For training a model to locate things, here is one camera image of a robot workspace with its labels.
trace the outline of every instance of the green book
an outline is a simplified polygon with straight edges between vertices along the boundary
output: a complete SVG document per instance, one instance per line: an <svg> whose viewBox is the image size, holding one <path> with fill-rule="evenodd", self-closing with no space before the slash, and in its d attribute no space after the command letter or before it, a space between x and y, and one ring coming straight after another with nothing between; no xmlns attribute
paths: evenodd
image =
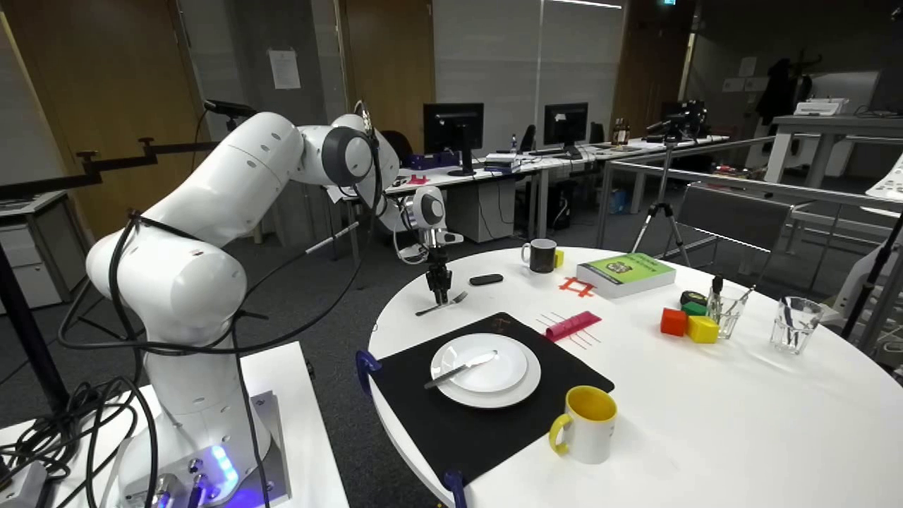
<svg viewBox="0 0 903 508"><path fill-rule="evenodd" d="M634 251L620 256L604 256L596 262L580 262L576 266L576 278L591 286L596 293L615 299L622 293L638 293L645 287L673 283L673 268Z"/></svg>

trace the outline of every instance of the black placemat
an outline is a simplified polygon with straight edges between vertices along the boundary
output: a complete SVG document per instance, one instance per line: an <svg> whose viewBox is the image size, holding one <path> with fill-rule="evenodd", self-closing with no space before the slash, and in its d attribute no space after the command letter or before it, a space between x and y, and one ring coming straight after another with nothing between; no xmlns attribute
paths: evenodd
<svg viewBox="0 0 903 508"><path fill-rule="evenodd" d="M422 389L428 382L432 357L452 338L464 334L500 334L531 348L542 365L542 382L531 399L508 410L471 410L449 400L439 389ZM508 314L493 314L425 344L381 359L371 372L377 389L394 410L397 421L418 444L419 454L436 475L462 475L477 481L495 462L508 461L548 431L563 410L563 393L573 383L596 383L615 389L615 383L567 351L549 344L533 327Z"/></svg>

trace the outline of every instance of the white cabinet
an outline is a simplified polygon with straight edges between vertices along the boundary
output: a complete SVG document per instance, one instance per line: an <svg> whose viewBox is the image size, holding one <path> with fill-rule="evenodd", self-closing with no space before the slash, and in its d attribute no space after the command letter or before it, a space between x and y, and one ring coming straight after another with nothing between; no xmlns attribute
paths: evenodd
<svg viewBox="0 0 903 508"><path fill-rule="evenodd" d="M0 247L28 309L65 302L85 278L88 238L65 191L0 210Z"/></svg>

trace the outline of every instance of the yellow cup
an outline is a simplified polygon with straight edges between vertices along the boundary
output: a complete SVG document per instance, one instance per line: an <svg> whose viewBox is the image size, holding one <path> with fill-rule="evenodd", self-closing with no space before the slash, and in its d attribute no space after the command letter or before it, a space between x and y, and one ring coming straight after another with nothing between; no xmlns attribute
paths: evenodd
<svg viewBox="0 0 903 508"><path fill-rule="evenodd" d="M555 248L555 268L563 266L563 248Z"/></svg>
<svg viewBox="0 0 903 508"><path fill-rule="evenodd" d="M618 405L597 386L579 383L563 396L563 414L548 430L548 444L555 454L580 462L608 458Z"/></svg>

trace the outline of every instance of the cup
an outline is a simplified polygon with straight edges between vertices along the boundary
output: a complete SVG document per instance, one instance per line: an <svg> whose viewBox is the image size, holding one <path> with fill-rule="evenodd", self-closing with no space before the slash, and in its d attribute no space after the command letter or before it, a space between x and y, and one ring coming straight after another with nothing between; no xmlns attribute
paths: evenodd
<svg viewBox="0 0 903 508"><path fill-rule="evenodd" d="M741 309L741 297L718 297L718 309L710 314L710 318L715 323L718 342L728 342L732 337Z"/></svg>
<svg viewBox="0 0 903 508"><path fill-rule="evenodd" d="M597 386L579 383L563 396L563 414L548 430L555 454L579 462L600 462L608 458L618 405Z"/></svg>
<svg viewBox="0 0 903 508"><path fill-rule="evenodd" d="M549 275L555 268L555 239L536 238L518 248L518 256L531 266L531 272Z"/></svg>
<svg viewBox="0 0 903 508"><path fill-rule="evenodd" d="M804 297L783 297L778 299L778 311L771 327L771 344L800 352L816 327L821 326L821 304Z"/></svg>

